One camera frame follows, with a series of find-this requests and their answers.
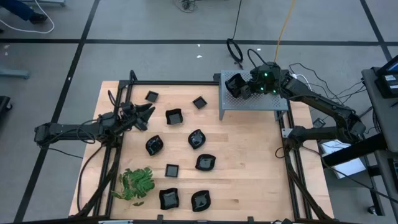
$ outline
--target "black square cup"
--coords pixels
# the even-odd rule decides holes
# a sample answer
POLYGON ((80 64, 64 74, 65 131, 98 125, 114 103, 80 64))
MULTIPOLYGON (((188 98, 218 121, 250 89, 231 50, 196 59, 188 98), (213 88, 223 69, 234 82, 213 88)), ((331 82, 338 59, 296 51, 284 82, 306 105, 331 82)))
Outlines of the black square cup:
POLYGON ((203 97, 199 96, 197 99, 195 99, 194 101, 192 101, 192 103, 198 108, 202 108, 204 106, 206 106, 207 102, 205 99, 203 99, 203 97))
POLYGON ((155 103, 158 95, 158 93, 149 91, 147 96, 145 97, 145 100, 155 103))
POLYGON ((167 164, 165 177, 178 177, 178 165, 167 164))

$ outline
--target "white cable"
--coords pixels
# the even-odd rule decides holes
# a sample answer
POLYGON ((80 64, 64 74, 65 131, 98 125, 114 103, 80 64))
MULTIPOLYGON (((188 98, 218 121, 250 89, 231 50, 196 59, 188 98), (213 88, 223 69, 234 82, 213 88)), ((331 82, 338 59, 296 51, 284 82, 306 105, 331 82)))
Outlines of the white cable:
POLYGON ((47 31, 47 32, 41 32, 41 31, 36 31, 36 30, 23 30, 23 29, 18 29, 18 28, 12 27, 12 26, 6 24, 6 23, 5 23, 4 21, 2 21, 1 19, 0 19, 0 22, 2 22, 4 25, 8 26, 8 28, 11 28, 11 29, 17 30, 17 31, 21 31, 21 32, 35 32, 35 33, 38 33, 38 34, 48 34, 48 33, 52 32, 52 31, 54 30, 54 28, 55 28, 54 22, 52 21, 52 19, 50 18, 50 16, 47 15, 47 13, 45 13, 45 11, 40 7, 40 5, 39 5, 39 3, 37 2, 37 0, 35 0, 35 2, 36 2, 36 4, 37 4, 37 6, 39 7, 39 9, 48 17, 48 19, 50 19, 50 22, 52 23, 52 28, 51 28, 49 31, 47 31))
POLYGON ((305 79, 305 81, 307 82, 307 85, 309 87, 309 89, 312 91, 311 85, 308 82, 307 78, 305 78, 305 76, 301 75, 301 74, 293 74, 293 77, 297 79, 297 77, 303 77, 305 79))

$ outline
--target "wooden tabletop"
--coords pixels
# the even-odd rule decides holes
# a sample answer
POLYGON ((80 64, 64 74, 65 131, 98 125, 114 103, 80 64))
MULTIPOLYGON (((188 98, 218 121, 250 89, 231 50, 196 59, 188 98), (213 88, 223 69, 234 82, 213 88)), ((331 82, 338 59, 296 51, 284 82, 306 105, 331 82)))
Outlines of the wooden tabletop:
MULTIPOLYGON (((94 117, 113 110, 107 91, 117 93, 118 82, 103 82, 94 117)), ((150 167, 154 172, 155 189, 142 200, 125 201, 115 198, 111 212, 114 219, 150 219, 163 214, 165 220, 223 220, 246 221, 253 216, 255 221, 293 220, 287 173, 283 159, 275 157, 281 147, 280 128, 273 111, 226 111, 222 121, 218 119, 218 86, 185 85, 134 85, 131 100, 134 104, 148 103, 145 96, 154 91, 159 97, 154 103, 156 110, 151 116, 148 130, 141 132, 133 128, 124 135, 119 173, 130 168, 150 167), (207 105, 198 110, 192 101, 202 96, 207 105), (165 111, 181 108, 183 123, 166 124, 165 111), (193 150, 188 144, 188 135, 201 129, 206 143, 193 150), (159 135, 163 149, 150 156, 145 149, 146 141, 159 135), (216 159, 215 168, 209 172, 195 169, 200 154, 211 154, 216 159), (178 178, 165 177, 166 164, 179 165, 178 178), (159 190, 176 187, 180 206, 161 210, 159 190), (191 196, 199 190, 209 190, 211 206, 203 212, 193 212, 191 196), (134 202, 145 201, 140 207, 134 202)), ((296 125, 312 127, 308 106, 292 103, 296 125)), ((87 145, 82 165, 100 146, 87 145)), ((315 141, 305 146, 316 149, 315 141)), ((98 186, 105 150, 101 150, 87 165, 82 178, 81 202, 83 206, 98 186)), ((301 150, 302 164, 307 189, 329 216, 333 216, 325 176, 319 156, 301 150)), ((116 190, 121 190, 117 182, 116 190)), ((298 199, 302 200, 297 189, 298 199)), ((100 214, 108 190, 104 191, 100 214)), ((70 214, 75 214, 76 192, 70 214)), ((304 217, 303 207, 300 213, 304 217)))

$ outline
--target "green plant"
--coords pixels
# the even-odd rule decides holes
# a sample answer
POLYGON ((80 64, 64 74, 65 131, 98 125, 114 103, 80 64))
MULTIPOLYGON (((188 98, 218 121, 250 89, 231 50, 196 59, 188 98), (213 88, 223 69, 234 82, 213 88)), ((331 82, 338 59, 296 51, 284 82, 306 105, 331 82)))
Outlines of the green plant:
MULTIPOLYGON (((134 172, 130 169, 119 175, 120 184, 124 187, 121 193, 112 191, 113 197, 124 200, 131 200, 134 197, 143 198, 147 193, 155 188, 154 180, 152 180, 152 171, 150 168, 136 169, 134 172)), ((141 206, 144 202, 134 203, 134 206, 141 206)))

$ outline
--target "perforated metal platform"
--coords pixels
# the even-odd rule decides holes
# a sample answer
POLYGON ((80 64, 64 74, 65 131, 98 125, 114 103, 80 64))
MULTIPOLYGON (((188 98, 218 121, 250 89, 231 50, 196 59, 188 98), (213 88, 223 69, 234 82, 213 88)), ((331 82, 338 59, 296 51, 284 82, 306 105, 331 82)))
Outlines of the perforated metal platform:
POLYGON ((233 75, 240 73, 245 81, 249 81, 251 75, 249 71, 234 70, 221 71, 220 78, 220 120, 223 119, 226 110, 267 110, 267 111, 287 111, 287 100, 279 95, 272 94, 252 94, 249 99, 235 98, 226 89, 225 81, 233 75))

